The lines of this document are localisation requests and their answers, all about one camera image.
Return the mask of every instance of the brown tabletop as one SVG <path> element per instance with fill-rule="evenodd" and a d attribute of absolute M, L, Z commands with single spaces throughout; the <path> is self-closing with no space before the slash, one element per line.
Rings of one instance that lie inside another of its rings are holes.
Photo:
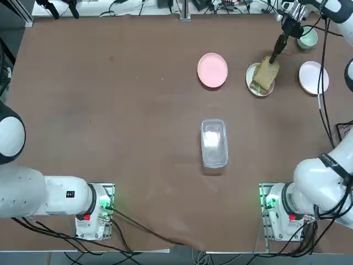
<path fill-rule="evenodd" d="M 259 183 L 292 181 L 301 160 L 330 150 L 317 98 L 297 80 L 302 63 L 320 61 L 322 33 L 310 52 L 290 40 L 268 98 L 247 90 L 248 66 L 271 53 L 280 33 L 273 15 L 194 16 L 189 23 L 177 17 L 38 19 L 25 31 L 10 87 L 8 105 L 24 120 L 28 137 L 17 163 L 48 175 L 115 182 L 116 206 L 154 231 L 201 250 L 253 252 Z M 343 75 L 352 48 L 334 36 L 327 46 L 325 95 L 333 127 L 353 115 Z M 228 64 L 217 91 L 197 79 L 206 52 Z M 221 176 L 204 175 L 200 162 L 200 125 L 212 118 L 227 128 L 229 160 Z M 73 216 L 41 219 L 73 234 Z M 170 246 L 121 225 L 135 250 Z M 11 220 L 1 220 L 1 227 L 8 238 L 0 241 L 2 250 L 71 249 Z M 352 253 L 352 236 L 334 225 L 317 251 Z M 117 233 L 109 244 L 121 247 Z M 256 251 L 265 251 L 262 230 Z"/>

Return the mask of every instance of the plastic container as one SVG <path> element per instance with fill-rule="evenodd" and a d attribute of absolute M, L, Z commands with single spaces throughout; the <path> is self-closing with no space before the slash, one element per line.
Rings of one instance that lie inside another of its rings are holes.
<path fill-rule="evenodd" d="M 221 168 L 228 161 L 228 143 L 223 120 L 204 120 L 201 124 L 201 151 L 204 167 Z"/>

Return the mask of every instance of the floor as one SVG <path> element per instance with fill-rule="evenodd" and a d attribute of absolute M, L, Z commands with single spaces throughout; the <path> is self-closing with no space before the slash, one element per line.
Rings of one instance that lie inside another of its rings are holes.
<path fill-rule="evenodd" d="M 34 0 L 22 0 L 23 5 L 31 11 Z M 9 11 L 5 6 L 0 4 L 0 36 L 6 42 L 14 55 L 17 54 L 24 32 L 24 22 L 15 14 Z M 79 256 L 77 252 L 69 252 L 70 257 L 76 259 Z M 225 263 L 236 255 L 212 255 L 215 265 Z M 232 264 L 246 264 L 251 254 L 242 255 Z M 84 265 L 90 264 L 113 264 L 124 259 L 122 254 L 117 252 L 105 253 L 102 256 L 85 255 L 80 258 L 79 262 Z M 136 261 L 141 264 L 193 264 L 191 258 L 191 249 L 188 247 L 174 247 L 169 254 L 165 253 L 143 253 L 135 257 Z M 10 264 L 26 264 L 26 265 L 66 265 L 72 262 L 62 252 L 2 252 L 0 253 L 1 265 Z M 286 264 L 286 265 L 314 265 L 314 264 L 333 264 L 340 265 L 351 264 L 353 255 L 312 255 L 302 258 L 257 258 L 252 265 L 256 264 Z"/>

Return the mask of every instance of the small bowl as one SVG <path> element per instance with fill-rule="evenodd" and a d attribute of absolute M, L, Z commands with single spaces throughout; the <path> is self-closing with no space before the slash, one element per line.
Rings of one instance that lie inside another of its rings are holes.
<path fill-rule="evenodd" d="M 297 39 L 298 45 L 300 48 L 307 50 L 315 47 L 316 43 L 318 43 L 318 34 L 314 29 L 311 29 L 310 27 L 306 26 L 304 27 L 304 33 L 306 34 L 308 31 L 310 32 L 301 37 L 300 39 Z"/>

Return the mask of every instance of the small plate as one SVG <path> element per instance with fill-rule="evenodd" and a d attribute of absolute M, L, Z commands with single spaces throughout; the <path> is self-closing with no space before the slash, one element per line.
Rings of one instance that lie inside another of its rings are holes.
<path fill-rule="evenodd" d="M 271 94 L 272 91 L 274 90 L 275 81 L 272 83 L 270 90 L 267 94 L 261 94 L 258 90 L 251 88 L 250 84 L 253 81 L 253 77 L 254 77 L 254 73 L 255 73 L 255 69 L 256 69 L 257 65 L 260 65 L 260 63 L 256 62 L 256 63 L 253 63 L 252 65 L 249 66 L 249 68 L 247 70 L 246 82 L 247 82 L 248 89 L 251 92 L 251 94 L 253 94 L 257 97 L 260 97 L 260 98 L 264 98 L 264 97 L 267 97 L 269 94 Z"/>
<path fill-rule="evenodd" d="M 197 64 L 197 74 L 204 85 L 217 88 L 226 81 L 228 66 L 221 55 L 211 52 L 201 57 Z"/>
<path fill-rule="evenodd" d="M 305 62 L 299 70 L 299 83 L 302 88 L 311 95 L 318 94 L 318 82 L 321 64 L 317 62 Z M 329 75 L 324 68 L 324 92 L 329 87 Z M 322 83 L 320 81 L 319 94 L 322 94 Z"/>

